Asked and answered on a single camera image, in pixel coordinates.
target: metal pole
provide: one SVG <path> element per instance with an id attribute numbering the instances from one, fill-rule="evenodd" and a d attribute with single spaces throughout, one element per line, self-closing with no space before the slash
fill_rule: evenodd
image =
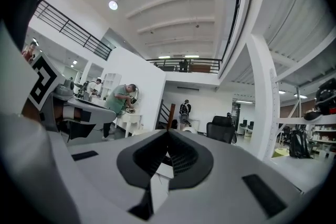
<path id="1" fill-rule="evenodd" d="M 300 88 L 296 87 L 296 94 L 298 96 L 298 102 L 299 102 L 299 107 L 298 107 L 298 118 L 302 117 L 301 115 L 301 97 L 300 97 Z"/>

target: ceiling light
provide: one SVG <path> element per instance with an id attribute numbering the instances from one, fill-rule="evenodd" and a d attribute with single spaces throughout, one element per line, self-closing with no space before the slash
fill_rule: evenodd
<path id="1" fill-rule="evenodd" d="M 253 104 L 253 102 L 241 101 L 241 100 L 236 100 L 236 103 Z"/>
<path id="2" fill-rule="evenodd" d="M 118 4 L 115 1 L 110 1 L 109 7 L 112 10 L 117 10 L 118 9 Z"/>
<path id="3" fill-rule="evenodd" d="M 304 96 L 304 95 L 300 95 L 300 98 L 302 98 L 302 99 L 306 99 L 306 98 L 308 98 L 308 97 L 307 97 L 307 96 Z"/>

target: brown wall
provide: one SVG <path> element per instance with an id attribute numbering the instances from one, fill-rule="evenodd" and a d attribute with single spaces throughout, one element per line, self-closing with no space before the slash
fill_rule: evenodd
<path id="1" fill-rule="evenodd" d="M 294 105 L 282 106 L 280 108 L 280 118 L 287 118 L 293 109 Z M 306 111 L 315 109 L 315 100 L 311 100 L 301 104 L 301 115 L 305 114 Z M 298 107 L 295 109 L 292 118 L 298 116 Z"/>

